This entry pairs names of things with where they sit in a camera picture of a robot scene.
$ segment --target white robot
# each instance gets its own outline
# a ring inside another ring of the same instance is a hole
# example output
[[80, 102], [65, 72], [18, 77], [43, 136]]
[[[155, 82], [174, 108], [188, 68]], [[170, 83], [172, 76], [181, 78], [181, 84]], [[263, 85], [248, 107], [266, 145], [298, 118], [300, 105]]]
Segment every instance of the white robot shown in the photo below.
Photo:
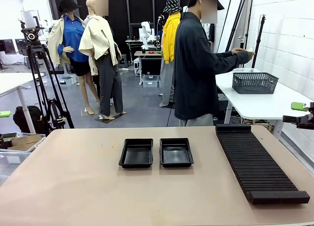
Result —
[[143, 41], [142, 49], [149, 50], [147, 42], [155, 40], [155, 36], [152, 35], [152, 29], [148, 21], [142, 22], [142, 31], [140, 32], [140, 38]]

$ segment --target gray trousers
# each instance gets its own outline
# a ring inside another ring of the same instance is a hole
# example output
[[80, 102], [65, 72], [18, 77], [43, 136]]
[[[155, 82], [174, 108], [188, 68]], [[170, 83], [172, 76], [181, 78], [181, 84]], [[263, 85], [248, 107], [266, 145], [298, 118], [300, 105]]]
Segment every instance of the gray trousers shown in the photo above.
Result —
[[166, 107], [169, 102], [173, 102], [175, 94], [173, 61], [166, 64], [164, 58], [161, 59], [160, 80], [162, 84], [162, 102], [159, 106]]
[[189, 127], [189, 126], [213, 126], [212, 114], [205, 114], [196, 119], [189, 120], [179, 120], [179, 127]]
[[100, 113], [110, 115], [110, 96], [112, 95], [117, 113], [123, 111], [122, 83], [118, 65], [112, 65], [110, 53], [96, 60], [100, 81]]

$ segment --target cardboard box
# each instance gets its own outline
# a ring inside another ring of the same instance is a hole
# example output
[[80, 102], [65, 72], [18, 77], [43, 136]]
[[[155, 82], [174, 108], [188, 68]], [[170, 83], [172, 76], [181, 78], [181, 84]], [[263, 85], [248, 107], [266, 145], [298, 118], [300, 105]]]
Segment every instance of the cardboard box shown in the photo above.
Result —
[[18, 151], [27, 151], [38, 141], [41, 140], [40, 134], [34, 134], [29, 136], [24, 136], [21, 138], [12, 139], [12, 147], [8, 147], [8, 150], [18, 150]]

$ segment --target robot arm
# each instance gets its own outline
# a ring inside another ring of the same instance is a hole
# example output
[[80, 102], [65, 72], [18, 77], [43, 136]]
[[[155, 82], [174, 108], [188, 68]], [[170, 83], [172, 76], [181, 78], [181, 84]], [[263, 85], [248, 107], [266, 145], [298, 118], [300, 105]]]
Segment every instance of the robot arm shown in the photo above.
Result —
[[151, 36], [152, 30], [148, 21], [142, 22], [142, 32], [140, 38], [143, 41], [142, 49], [148, 50], [147, 39]]
[[309, 111], [310, 114], [307, 114], [302, 117], [293, 117], [286, 116], [283, 117], [284, 123], [296, 124], [298, 129], [310, 129], [314, 130], [314, 102], [308, 104], [292, 103], [291, 108], [298, 111]]

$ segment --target slotted rack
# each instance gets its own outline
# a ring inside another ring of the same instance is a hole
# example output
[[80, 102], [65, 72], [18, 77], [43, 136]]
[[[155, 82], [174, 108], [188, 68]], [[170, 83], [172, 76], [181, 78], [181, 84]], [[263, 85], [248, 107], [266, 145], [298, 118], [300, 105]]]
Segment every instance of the slotted rack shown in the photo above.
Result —
[[251, 125], [222, 124], [216, 134], [247, 200], [252, 204], [303, 204], [299, 191], [255, 135]]

